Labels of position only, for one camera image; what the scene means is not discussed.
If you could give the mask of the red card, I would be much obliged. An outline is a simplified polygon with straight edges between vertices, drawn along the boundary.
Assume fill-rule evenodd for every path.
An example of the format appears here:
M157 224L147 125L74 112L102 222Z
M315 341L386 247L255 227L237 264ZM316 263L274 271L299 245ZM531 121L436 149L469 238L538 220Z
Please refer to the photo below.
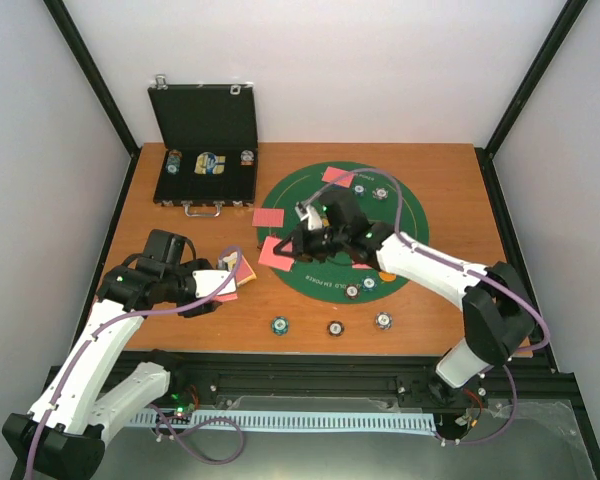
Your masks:
M332 184L343 188L349 188L354 179L354 173L333 166L328 166L321 178L325 184Z
M284 225L285 211L278 208L256 208L253 211L252 225L259 228L281 228Z

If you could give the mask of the teal poker chip stack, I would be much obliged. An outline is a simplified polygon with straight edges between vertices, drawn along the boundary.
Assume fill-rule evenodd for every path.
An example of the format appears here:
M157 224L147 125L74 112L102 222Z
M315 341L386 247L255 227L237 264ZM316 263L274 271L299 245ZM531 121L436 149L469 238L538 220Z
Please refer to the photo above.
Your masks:
M277 336L286 335L289 331L288 319L283 316L276 316L271 322L271 330Z

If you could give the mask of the brown poker chip stack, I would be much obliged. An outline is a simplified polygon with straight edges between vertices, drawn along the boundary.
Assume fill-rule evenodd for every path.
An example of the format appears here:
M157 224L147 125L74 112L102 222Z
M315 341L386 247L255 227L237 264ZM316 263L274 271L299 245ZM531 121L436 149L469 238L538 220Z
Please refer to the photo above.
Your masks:
M339 321L332 321L327 326L327 332L330 336L339 337L344 333L344 325Z

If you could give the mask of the orange round blind button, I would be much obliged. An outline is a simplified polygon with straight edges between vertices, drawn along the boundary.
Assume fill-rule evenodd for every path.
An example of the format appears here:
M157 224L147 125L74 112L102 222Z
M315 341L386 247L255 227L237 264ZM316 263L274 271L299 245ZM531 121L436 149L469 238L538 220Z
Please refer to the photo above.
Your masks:
M387 272L379 272L378 275L383 282L394 282L397 278L395 274Z

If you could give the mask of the purple poker chip stack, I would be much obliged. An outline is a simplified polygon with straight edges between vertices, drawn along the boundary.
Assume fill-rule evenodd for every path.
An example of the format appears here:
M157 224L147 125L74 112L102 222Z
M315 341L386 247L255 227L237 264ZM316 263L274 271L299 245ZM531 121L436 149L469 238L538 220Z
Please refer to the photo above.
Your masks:
M388 330L392 327L392 316L387 312L378 312L375 317L375 325L381 330Z

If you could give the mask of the red card being drawn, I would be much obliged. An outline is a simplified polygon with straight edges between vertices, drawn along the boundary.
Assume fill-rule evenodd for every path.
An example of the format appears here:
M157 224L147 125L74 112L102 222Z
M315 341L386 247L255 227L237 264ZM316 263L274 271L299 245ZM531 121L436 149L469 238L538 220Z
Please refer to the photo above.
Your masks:
M274 253L274 248L280 243L276 237L267 236L262 244L258 263L283 272L290 272L294 260L290 257Z

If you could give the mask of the red playing card deck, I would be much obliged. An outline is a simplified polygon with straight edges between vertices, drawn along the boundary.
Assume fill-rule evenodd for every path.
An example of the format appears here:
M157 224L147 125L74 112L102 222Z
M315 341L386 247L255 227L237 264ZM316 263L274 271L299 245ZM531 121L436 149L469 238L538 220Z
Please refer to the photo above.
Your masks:
M229 293L229 294L218 295L214 298L214 300L224 303L227 301L236 300L237 298L238 298L238 295L236 293Z

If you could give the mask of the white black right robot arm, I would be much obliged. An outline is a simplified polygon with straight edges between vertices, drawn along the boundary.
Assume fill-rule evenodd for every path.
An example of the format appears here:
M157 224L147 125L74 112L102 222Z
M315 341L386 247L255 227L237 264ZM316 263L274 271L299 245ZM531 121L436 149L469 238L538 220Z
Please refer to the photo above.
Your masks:
M295 207L296 227L273 249L303 262L325 262L339 253L379 272L413 281L457 307L464 336L437 363L434 377L459 389L490 367L506 364L537 324L535 310L515 269L462 261L411 238L396 226L371 221L353 193L331 190L321 206Z

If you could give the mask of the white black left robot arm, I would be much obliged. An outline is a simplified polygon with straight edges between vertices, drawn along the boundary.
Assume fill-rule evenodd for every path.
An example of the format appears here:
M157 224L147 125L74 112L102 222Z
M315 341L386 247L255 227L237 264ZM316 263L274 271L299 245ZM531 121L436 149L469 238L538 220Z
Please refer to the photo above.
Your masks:
M122 350L150 316L185 318L213 312L217 297L236 290L236 268L225 258L242 261L230 247L216 265L198 256L185 261L193 242L154 229L144 249L129 255L103 278L84 326L56 377L25 414L12 413L2 435L22 476L40 472L55 479L89 479L105 449L139 410L162 398L181 400L188 390L183 362L154 349L135 370L108 392L102 390Z

